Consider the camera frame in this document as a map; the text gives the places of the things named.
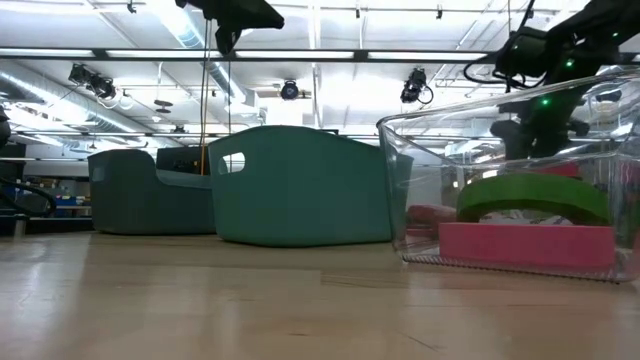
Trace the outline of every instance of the transparent container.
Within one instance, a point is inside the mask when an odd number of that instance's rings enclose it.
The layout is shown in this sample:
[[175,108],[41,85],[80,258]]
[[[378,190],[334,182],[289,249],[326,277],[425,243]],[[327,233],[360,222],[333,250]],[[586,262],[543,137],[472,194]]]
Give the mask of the transparent container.
[[640,71],[382,119],[394,248],[408,262],[637,278],[638,123]]

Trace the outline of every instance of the green basket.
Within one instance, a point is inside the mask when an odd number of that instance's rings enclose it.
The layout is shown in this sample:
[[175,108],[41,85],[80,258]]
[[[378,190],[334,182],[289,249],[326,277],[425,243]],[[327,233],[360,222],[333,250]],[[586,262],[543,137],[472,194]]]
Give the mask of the green basket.
[[208,151],[224,240],[310,247],[392,238],[377,147],[304,127],[262,126],[214,141]]

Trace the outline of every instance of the wooden floor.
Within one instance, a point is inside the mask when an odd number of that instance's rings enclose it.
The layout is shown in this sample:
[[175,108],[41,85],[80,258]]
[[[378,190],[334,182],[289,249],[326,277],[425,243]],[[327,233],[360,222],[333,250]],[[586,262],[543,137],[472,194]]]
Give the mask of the wooden floor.
[[640,358],[638,284],[403,265],[390,245],[0,243],[0,359]]

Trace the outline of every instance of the pink foam block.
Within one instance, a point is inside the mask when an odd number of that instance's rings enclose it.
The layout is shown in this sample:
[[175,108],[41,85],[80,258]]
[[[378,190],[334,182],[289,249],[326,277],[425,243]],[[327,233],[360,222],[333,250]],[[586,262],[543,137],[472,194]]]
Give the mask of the pink foam block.
[[496,264],[603,268],[615,261],[604,226],[440,224],[440,256]]

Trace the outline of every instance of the dark teal bin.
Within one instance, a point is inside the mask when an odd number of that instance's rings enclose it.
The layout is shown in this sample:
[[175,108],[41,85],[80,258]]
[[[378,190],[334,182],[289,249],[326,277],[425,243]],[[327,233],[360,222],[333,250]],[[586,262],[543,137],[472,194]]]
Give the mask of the dark teal bin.
[[[224,240],[309,247],[392,239],[377,147],[304,127],[263,126],[214,141],[208,151]],[[239,153],[244,163],[229,172],[223,157]]]
[[94,228],[112,234],[215,233],[209,176],[156,170],[135,149],[89,157]]

